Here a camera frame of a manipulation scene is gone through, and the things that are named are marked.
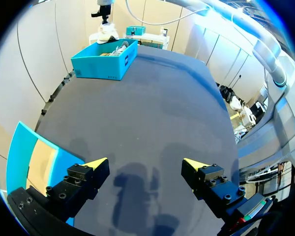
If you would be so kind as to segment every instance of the blue box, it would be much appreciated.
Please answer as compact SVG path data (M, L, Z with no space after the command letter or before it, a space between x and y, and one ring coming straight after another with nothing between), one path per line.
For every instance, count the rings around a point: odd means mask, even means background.
M145 26L129 26L126 30L126 35L143 35L146 33Z
M101 56L102 53L112 53L124 41L129 43L129 47L119 56ZM73 56L71 62L77 78L122 80L137 53L138 41L122 38L112 43L93 43Z

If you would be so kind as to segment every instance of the white device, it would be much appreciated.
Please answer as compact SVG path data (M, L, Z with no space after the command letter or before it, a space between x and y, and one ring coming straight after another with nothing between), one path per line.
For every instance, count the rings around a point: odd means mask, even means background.
M115 2L115 0L97 0L97 5L99 6L107 6L111 5Z

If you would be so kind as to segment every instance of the cable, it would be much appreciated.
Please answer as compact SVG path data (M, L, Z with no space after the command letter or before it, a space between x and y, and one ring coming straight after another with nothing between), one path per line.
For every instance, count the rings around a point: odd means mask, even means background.
M241 131L241 130L244 130L244 129L249 129L249 128L251 128L251 127L254 127L254 126L251 125L251 126L249 126L249 127L247 127L247 128L243 128L243 129L235 129L234 132Z
M130 7L129 7L128 0L126 0L126 5L127 5L127 9L128 9L128 11L129 11L129 13L130 13L131 16L133 16L136 20L138 20L138 21L140 21L140 22L142 22L142 23L144 23L144 24L151 25L151 26L162 26L162 25L167 25L167 24L170 24L170 23L173 23L173 22L179 21L179 20L181 20L181 19L183 19L183 18L186 18L186 17L188 17L188 16L191 16L191 15L193 15L193 14L195 14L195 13L200 12L200 11L205 11L205 10L209 10L209 9L211 9L211 6L209 6L208 4L205 3L205 5L207 5L208 8L204 8L204 9L196 10L196 11L194 11L194 12L191 12L191 13L189 13L189 14L187 14L187 15L185 15L185 16L182 16L182 17L180 17L180 18L177 18L177 19L175 19L175 20L168 21L168 22L164 22L164 23L149 23L149 22L145 22L145 21L139 19L138 17L136 17L136 16L132 13L132 11L131 11L131 9L130 9Z
M278 163L282 162L288 155L292 154L293 152L295 151L295 149L293 151L290 151L289 153L285 154L283 157L281 157L279 160L277 160L276 162L274 162L272 165L268 166L268 168L256 173L255 175L253 176L249 176L247 178L247 180L250 180L252 178L254 178L256 175L259 175L259 174L262 174L264 172L266 172L268 169L271 169L272 167L274 167L275 165L277 165Z

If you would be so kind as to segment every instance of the blue panel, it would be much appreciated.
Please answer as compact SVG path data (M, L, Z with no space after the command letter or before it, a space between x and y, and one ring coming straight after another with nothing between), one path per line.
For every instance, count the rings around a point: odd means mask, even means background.
M32 131L19 122L14 132L6 165L6 190L10 194L19 187L26 189L31 154L37 142Z
M51 165L48 185L55 186L57 183L63 180L63 177L68 175L67 169L77 164L84 164L84 161L80 158L72 155L71 153L59 148L58 154Z
M143 35L145 33L145 26L128 26L126 29L126 35Z
M119 56L100 56L102 53L112 53L124 41L129 43L129 47ZM138 43L134 39L120 39L106 44L93 43L72 57L71 62L78 78L121 80L137 51Z
M6 189L8 194L19 187L26 189L30 159L38 139L56 150L56 157L49 173L49 186L55 186L62 181L63 177L67 175L67 168L73 164L84 164L81 159L59 148L19 122L11 141L7 160ZM73 226L74 218L69 218L67 224Z
M66 221L66 223L67 223L68 225L74 226L74 218L69 218L69 219Z

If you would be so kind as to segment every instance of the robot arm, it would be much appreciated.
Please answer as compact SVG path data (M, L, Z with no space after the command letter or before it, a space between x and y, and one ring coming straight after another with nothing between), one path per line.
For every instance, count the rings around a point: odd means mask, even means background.
M270 73L274 83L278 87L286 84L286 73L277 60L280 55L281 46L275 37L263 27L260 27L254 19L237 9L226 5L219 0L166 0L167 2L185 7L191 11L203 9L210 6L214 11L222 15L229 21L258 38L253 54L262 66Z
M99 5L99 11L97 13L92 13L91 17L99 17L103 18L102 24L107 24L108 16L111 13L112 4L115 0L97 0L97 5Z

